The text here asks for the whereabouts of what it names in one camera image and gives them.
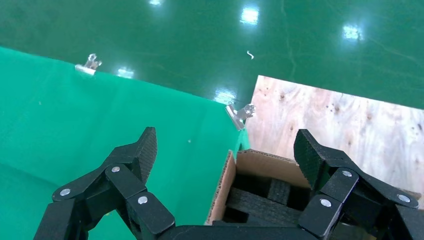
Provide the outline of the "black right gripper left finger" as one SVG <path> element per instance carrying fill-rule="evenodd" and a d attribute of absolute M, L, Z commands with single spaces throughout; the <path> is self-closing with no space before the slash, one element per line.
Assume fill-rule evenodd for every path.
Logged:
<path fill-rule="evenodd" d="M 86 240 L 113 211 L 137 240 L 157 240 L 174 228 L 174 216 L 146 187 L 157 150 L 156 130 L 147 127 L 136 142 L 115 147 L 99 167 L 59 187 L 34 238 Z"/>

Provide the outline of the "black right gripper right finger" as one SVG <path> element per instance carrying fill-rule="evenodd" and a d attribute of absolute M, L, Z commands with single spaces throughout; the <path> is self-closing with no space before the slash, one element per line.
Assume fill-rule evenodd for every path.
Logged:
<path fill-rule="evenodd" d="M 293 152 L 313 193 L 298 220 L 302 229 L 326 240 L 345 220 L 378 240 L 423 239 L 424 212 L 411 194 L 365 173 L 307 129 L 298 130 Z"/>

